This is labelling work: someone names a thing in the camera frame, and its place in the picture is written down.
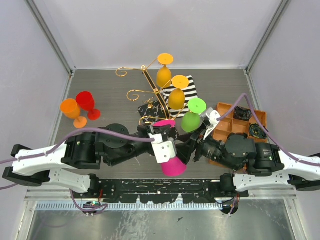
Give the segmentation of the green plastic wine glass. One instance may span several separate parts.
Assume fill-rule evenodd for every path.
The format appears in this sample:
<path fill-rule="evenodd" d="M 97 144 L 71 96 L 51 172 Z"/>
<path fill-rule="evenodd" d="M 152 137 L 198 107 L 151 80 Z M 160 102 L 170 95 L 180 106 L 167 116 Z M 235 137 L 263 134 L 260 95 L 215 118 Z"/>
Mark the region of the green plastic wine glass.
<path fill-rule="evenodd" d="M 181 128 L 186 133 L 190 133 L 200 126 L 200 115 L 207 109 L 207 104 L 203 99 L 197 97 L 191 99 L 187 107 L 189 111 L 182 118 Z"/>

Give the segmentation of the pink plastic wine glass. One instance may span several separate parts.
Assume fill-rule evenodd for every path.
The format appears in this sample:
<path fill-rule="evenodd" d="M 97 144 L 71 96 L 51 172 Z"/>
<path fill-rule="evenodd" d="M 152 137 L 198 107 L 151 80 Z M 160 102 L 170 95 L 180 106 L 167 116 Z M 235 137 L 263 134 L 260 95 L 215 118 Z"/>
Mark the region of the pink plastic wine glass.
<path fill-rule="evenodd" d="M 154 127 L 163 127 L 170 125 L 172 128 L 175 126 L 174 120 L 161 120 L 153 124 Z M 182 175 L 187 170 L 187 165 L 184 164 L 177 156 L 170 158 L 168 162 L 160 164 L 162 172 L 167 177 L 177 177 Z"/>

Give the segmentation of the gold wine glass rack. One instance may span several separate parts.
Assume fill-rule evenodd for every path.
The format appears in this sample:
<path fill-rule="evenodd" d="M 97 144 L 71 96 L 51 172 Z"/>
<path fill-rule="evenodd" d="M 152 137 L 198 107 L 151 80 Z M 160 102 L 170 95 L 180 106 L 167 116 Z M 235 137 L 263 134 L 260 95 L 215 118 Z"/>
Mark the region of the gold wine glass rack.
<path fill-rule="evenodd" d="M 180 114 L 186 113 L 183 111 L 184 109 L 183 107 L 180 111 L 177 112 L 177 114 L 174 114 L 174 115 L 171 114 L 164 100 L 164 97 L 162 95 L 162 91 L 164 88 L 160 88 L 157 85 L 157 80 L 153 81 L 150 73 L 148 72 L 148 68 L 151 66 L 152 66 L 151 64 L 149 64 L 148 66 L 142 65 L 138 69 L 145 76 L 147 82 L 151 87 L 151 91 L 132 89 L 128 91 L 126 94 L 127 99 L 131 102 L 137 101 L 140 98 L 140 93 L 152 94 L 152 97 L 147 101 L 145 101 L 144 105 L 138 108 L 138 112 L 140 113 L 140 116 L 141 116 L 139 120 L 140 125 L 151 125 L 161 120 L 175 121 Z"/>

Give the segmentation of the yellow wine glass cluster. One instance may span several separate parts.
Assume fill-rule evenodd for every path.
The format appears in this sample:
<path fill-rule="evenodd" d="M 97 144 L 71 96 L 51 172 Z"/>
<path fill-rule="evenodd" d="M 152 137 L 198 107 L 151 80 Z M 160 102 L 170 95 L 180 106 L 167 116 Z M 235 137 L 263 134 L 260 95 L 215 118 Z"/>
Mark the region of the yellow wine glass cluster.
<path fill-rule="evenodd" d="M 161 53 L 157 60 L 162 67 L 158 70 L 156 76 L 156 84 L 160 88 L 167 88 L 171 84 L 172 73 L 167 65 L 170 65 L 174 61 L 174 57 L 169 53 Z"/>

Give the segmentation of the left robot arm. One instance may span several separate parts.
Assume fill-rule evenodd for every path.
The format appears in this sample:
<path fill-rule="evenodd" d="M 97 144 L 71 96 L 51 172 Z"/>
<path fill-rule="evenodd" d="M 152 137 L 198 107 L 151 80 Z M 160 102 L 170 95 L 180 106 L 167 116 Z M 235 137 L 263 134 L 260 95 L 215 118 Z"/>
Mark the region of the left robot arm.
<path fill-rule="evenodd" d="M 101 163 L 110 167 L 149 153 L 159 164 L 176 157 L 171 126 L 138 126 L 130 134 L 118 123 L 101 128 L 82 128 L 66 136 L 60 143 L 40 149 L 16 144 L 11 152 L 12 163 L 3 171 L 3 179 L 16 185 L 40 187 L 53 185 L 95 198 L 100 179 L 95 174 L 79 175 L 74 170 L 98 170 Z"/>

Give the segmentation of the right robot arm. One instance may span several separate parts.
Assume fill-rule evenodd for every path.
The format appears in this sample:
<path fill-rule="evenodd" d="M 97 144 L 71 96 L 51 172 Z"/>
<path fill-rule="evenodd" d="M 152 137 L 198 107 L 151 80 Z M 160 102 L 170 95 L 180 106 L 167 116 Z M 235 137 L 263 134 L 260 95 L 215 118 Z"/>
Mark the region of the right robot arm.
<path fill-rule="evenodd" d="M 320 156 L 286 154 L 277 145 L 255 142 L 245 133 L 230 133 L 226 141 L 205 137 L 207 126 L 178 138 L 177 156 L 188 164 L 205 157 L 233 173 L 219 178 L 219 191 L 225 197 L 254 188 L 293 186 L 297 191 L 320 189 Z"/>

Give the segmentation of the red plastic wine glass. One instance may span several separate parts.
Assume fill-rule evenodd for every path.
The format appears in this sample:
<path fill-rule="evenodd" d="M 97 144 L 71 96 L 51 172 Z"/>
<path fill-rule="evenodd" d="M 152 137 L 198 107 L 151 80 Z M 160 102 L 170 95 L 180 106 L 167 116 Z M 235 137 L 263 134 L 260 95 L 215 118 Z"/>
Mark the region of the red plastic wine glass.
<path fill-rule="evenodd" d="M 84 111 L 87 111 L 87 117 L 91 121 L 95 121 L 100 118 L 101 112 L 95 108 L 95 100 L 89 91 L 82 91 L 78 93 L 75 100 Z"/>

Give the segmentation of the orange plastic wine glass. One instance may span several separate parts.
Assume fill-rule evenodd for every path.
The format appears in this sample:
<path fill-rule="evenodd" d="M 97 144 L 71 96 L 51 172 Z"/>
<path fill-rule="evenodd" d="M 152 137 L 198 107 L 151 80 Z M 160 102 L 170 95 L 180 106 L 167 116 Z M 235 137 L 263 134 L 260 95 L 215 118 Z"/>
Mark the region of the orange plastic wine glass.
<path fill-rule="evenodd" d="M 87 118 L 81 116 L 81 109 L 73 98 L 67 98 L 60 104 L 60 111 L 69 119 L 73 120 L 73 126 L 77 129 L 87 125 Z"/>

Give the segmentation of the orange wooden compartment tray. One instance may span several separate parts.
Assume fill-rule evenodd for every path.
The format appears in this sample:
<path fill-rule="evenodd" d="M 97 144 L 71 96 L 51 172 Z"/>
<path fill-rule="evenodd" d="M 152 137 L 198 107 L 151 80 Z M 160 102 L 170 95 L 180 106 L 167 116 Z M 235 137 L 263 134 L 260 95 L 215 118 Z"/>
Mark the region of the orange wooden compartment tray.
<path fill-rule="evenodd" d="M 218 113 L 222 116 L 232 107 L 232 104 L 224 103 L 224 102 L 218 102 L 216 106 L 216 110 Z M 255 109 L 255 114 L 257 115 L 258 120 L 262 123 L 262 125 L 267 129 L 267 113 L 264 111 L 260 111 Z M 212 133 L 213 139 L 217 141 L 223 141 L 226 142 L 228 136 L 231 133 L 245 133 L 248 135 L 248 138 L 253 139 L 256 143 L 267 143 L 268 139 L 262 139 L 262 138 L 256 138 L 250 134 L 250 125 L 257 124 L 257 121 L 252 116 L 248 121 L 236 119 L 234 117 L 234 110 L 223 120 L 220 121 L 218 126 L 214 129 Z M 207 160 L 209 164 L 227 168 L 217 162 L 214 162 L 213 160 L 208 159 Z"/>

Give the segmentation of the black white striped cloth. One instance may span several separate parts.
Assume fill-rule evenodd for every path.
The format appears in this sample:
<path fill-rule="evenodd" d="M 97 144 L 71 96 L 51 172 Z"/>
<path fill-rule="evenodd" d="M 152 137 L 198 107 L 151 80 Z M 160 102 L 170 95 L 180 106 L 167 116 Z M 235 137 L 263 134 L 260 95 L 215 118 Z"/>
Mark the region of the black white striped cloth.
<path fill-rule="evenodd" d="M 189 76 L 186 76 L 189 80 L 189 85 L 188 87 L 186 87 L 185 89 L 183 89 L 183 92 L 185 94 L 185 102 L 184 102 L 184 106 L 182 108 L 184 108 L 182 111 L 183 112 L 188 112 L 188 107 L 186 106 L 187 103 L 191 100 L 191 99 L 194 99 L 194 98 L 197 98 L 198 97 L 198 92 L 197 92 L 197 88 L 196 88 L 196 85 L 194 83 L 194 79 L 191 75 Z M 170 96 L 170 93 L 174 90 L 175 88 L 173 87 L 172 84 L 170 84 L 169 87 L 167 88 L 164 88 L 162 90 L 162 95 L 163 95 L 163 98 L 165 100 L 165 103 L 166 105 L 168 106 L 168 101 L 169 101 L 169 96 Z M 179 110 L 174 110 L 174 109 L 171 109 L 169 106 L 168 106 L 168 109 L 170 111 L 170 113 L 172 115 L 177 115 L 177 112 L 179 112 L 181 109 Z"/>

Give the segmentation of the rolled dark sock top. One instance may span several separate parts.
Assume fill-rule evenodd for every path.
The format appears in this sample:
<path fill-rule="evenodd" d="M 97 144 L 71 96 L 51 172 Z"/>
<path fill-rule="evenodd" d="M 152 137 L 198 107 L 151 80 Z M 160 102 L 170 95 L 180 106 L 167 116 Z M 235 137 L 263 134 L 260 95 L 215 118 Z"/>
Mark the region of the rolled dark sock top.
<path fill-rule="evenodd" d="M 248 122 L 252 117 L 252 112 L 250 109 L 237 106 L 233 110 L 233 116 L 237 120 L 242 120 Z"/>

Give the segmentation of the rolled dark sock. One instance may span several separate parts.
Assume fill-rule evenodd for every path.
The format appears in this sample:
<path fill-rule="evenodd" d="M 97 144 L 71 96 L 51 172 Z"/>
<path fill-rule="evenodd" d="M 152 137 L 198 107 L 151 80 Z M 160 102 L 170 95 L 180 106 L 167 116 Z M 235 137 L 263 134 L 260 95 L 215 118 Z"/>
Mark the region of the rolled dark sock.
<path fill-rule="evenodd" d="M 252 112 L 250 109 L 237 106 L 233 110 L 233 116 L 237 120 L 242 120 L 248 122 L 252 117 Z"/>
<path fill-rule="evenodd" d="M 249 125 L 249 135 L 256 139 L 264 140 L 267 138 L 268 135 L 264 132 L 263 128 L 265 128 L 265 130 L 267 131 L 265 126 L 260 127 L 257 123 L 251 123 Z"/>

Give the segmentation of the rolled dark sock right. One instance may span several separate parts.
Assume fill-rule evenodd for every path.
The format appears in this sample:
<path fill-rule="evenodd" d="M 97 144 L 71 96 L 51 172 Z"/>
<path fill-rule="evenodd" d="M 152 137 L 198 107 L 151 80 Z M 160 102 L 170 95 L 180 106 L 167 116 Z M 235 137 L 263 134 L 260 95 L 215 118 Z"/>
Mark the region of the rolled dark sock right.
<path fill-rule="evenodd" d="M 268 135 L 264 132 L 263 128 L 265 128 L 265 130 L 267 131 L 265 126 L 260 127 L 257 123 L 251 123 L 249 125 L 249 135 L 256 139 L 264 140 L 267 138 Z"/>

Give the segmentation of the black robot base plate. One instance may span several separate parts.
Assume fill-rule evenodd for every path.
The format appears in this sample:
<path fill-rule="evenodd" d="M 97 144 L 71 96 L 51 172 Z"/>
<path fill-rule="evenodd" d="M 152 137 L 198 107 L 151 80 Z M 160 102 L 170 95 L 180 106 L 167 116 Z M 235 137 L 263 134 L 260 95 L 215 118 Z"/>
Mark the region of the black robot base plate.
<path fill-rule="evenodd" d="M 75 199 L 97 199 L 104 203 L 143 204 L 174 203 L 182 197 L 184 204 L 215 203 L 218 198 L 241 198 L 248 191 L 238 192 L 228 176 L 222 182 L 215 179 L 101 179 L 92 191 L 73 193 Z"/>

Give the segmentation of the aluminium frame rail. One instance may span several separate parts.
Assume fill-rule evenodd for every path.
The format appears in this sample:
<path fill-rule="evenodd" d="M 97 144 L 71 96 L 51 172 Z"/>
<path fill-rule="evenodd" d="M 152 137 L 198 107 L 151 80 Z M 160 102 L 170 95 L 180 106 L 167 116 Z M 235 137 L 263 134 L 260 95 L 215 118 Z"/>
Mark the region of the aluminium frame rail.
<path fill-rule="evenodd" d="M 293 188 L 253 187 L 239 191 L 230 182 L 217 179 L 98 179 L 89 187 L 68 189 L 43 185 L 30 188 L 26 200 L 37 211 L 80 210 L 86 215 L 102 211 L 220 210 L 237 212 L 240 200 L 295 198 Z"/>

